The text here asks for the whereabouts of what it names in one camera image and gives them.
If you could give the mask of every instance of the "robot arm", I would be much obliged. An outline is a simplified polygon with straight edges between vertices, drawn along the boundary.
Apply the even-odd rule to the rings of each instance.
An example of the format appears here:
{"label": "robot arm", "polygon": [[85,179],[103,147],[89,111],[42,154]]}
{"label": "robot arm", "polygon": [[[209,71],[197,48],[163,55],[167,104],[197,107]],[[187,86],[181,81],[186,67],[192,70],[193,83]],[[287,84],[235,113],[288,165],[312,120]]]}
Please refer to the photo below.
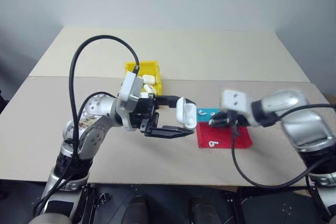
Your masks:
{"label": "robot arm", "polygon": [[[305,95],[296,90],[278,91],[258,101],[245,93],[225,90],[221,112],[211,118],[209,125],[230,125],[230,113],[234,111],[238,126],[268,127],[285,112],[307,104]],[[332,131],[312,109],[298,110],[282,117],[281,125],[307,167],[329,157],[309,174],[317,188],[316,200],[324,207],[324,217],[329,220],[336,215],[336,139]]]}
{"label": "robot arm", "polygon": [[[62,174],[65,173],[64,178],[68,178],[68,181],[62,180],[61,183],[64,185],[42,204],[42,209],[37,209],[37,214],[62,214],[72,223],[80,222],[86,205],[89,169],[107,132],[112,127],[124,126],[128,131],[140,129],[145,136],[161,138],[176,138],[194,133],[196,105],[192,101],[154,94],[149,94],[148,98],[140,98],[141,88],[142,79],[128,72],[117,98],[97,94],[86,102],[78,124],[78,157],[69,169],[67,167],[72,162],[74,154],[72,142],[74,123],[70,121],[66,124],[63,130],[64,141],[56,166],[50,172],[42,198],[48,195]],[[158,128],[159,114],[156,110],[161,105],[176,108],[177,120],[184,124],[184,127]]]}

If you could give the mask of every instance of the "yellow bin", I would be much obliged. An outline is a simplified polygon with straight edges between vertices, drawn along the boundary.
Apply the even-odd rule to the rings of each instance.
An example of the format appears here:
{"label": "yellow bin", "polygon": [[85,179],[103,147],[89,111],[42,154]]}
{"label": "yellow bin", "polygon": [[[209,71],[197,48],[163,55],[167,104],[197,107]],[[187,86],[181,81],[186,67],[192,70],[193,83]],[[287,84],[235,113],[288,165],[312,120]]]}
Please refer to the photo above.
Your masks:
{"label": "yellow bin", "polygon": [[[152,76],[155,76],[156,84],[153,85],[157,91],[157,94],[162,95],[162,83],[161,83],[161,77],[160,77],[160,69],[159,64],[156,60],[146,60],[146,61],[140,61],[140,71],[138,73],[138,76],[143,76],[144,74],[150,74]],[[126,62],[125,63],[125,72],[133,71],[133,68],[135,67],[135,62]]]}

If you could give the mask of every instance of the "tabletop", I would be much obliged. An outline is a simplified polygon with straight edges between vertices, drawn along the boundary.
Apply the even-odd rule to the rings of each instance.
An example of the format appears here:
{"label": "tabletop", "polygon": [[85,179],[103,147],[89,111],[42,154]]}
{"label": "tabletop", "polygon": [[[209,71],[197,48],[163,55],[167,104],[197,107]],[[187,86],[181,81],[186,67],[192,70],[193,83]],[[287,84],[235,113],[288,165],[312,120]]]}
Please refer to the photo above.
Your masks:
{"label": "tabletop", "polygon": [[[255,99],[279,89],[298,89],[311,103],[326,102],[271,31],[65,27],[0,115],[0,178],[47,180],[60,149],[63,127],[71,119],[67,76],[72,56],[84,40],[101,34],[124,39],[140,60],[157,60],[163,93],[187,97],[199,107],[217,107],[224,89],[247,92]],[[130,60],[130,53],[115,42],[102,40],[89,45],[76,66],[77,106],[95,91],[117,94],[123,64]],[[335,130],[334,113],[319,111]],[[162,107],[159,112],[159,125],[178,125],[174,109]],[[237,150],[237,159],[251,179],[274,185],[304,170],[279,124],[249,128],[249,134],[253,146]],[[235,170],[230,150],[199,149],[196,134],[164,140],[121,127],[107,134],[89,181],[248,185]]]}
{"label": "tabletop", "polygon": [[[79,104],[101,90],[116,94],[122,79],[79,77]],[[224,89],[247,92],[255,99],[276,90],[298,89],[311,103],[326,102],[311,83],[259,81],[164,80],[169,94],[185,96],[200,107],[218,106]],[[0,177],[45,181],[55,165],[62,129],[71,119],[68,78],[29,77],[0,116]],[[335,131],[335,113],[318,110]],[[178,125],[175,109],[159,109],[159,125]],[[267,185],[285,182],[305,166],[279,124],[249,128],[253,146],[237,150],[238,162],[253,180]],[[112,128],[90,169],[90,182],[190,185],[249,185],[236,171],[230,149],[200,149],[196,134],[176,139],[145,137],[139,131]]]}

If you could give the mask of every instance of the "red tray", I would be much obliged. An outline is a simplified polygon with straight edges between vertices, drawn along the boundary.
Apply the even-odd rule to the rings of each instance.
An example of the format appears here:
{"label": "red tray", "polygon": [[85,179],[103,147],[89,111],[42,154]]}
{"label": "red tray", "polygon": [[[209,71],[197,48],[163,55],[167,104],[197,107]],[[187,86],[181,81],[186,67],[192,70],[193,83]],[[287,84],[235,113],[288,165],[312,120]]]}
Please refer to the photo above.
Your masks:
{"label": "red tray", "polygon": [[[246,127],[239,127],[239,136],[236,137],[235,148],[246,149],[253,145]],[[198,122],[196,127],[199,148],[231,148],[231,127],[210,127],[207,122]],[[220,142],[214,147],[209,146],[209,141]]]}

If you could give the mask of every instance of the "white wall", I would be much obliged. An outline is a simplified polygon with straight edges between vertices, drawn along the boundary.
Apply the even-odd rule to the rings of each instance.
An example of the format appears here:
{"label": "white wall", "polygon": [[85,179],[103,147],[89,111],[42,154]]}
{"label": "white wall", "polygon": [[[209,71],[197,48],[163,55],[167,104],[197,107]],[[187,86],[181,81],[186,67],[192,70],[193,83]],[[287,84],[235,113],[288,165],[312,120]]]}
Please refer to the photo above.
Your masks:
{"label": "white wall", "polygon": [[336,93],[335,1],[0,0],[0,89],[12,96],[62,26],[78,25],[275,30],[311,81]]}

